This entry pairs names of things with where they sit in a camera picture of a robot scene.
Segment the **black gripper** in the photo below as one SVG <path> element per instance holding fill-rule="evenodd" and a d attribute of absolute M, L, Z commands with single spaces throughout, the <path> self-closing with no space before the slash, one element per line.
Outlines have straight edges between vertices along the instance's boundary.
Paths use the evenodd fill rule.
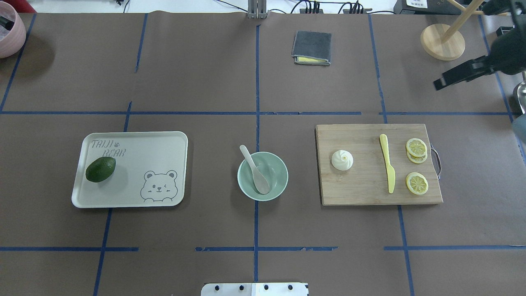
<path fill-rule="evenodd" d="M 498 71 L 506 75 L 515 75 L 525 71 L 525 67 L 525 29 L 511 29 L 493 42 L 488 57 L 479 57 L 463 62 L 442 73 L 442 76 L 433 84 L 435 90 L 441 90 L 456 83 L 470 82 Z"/>

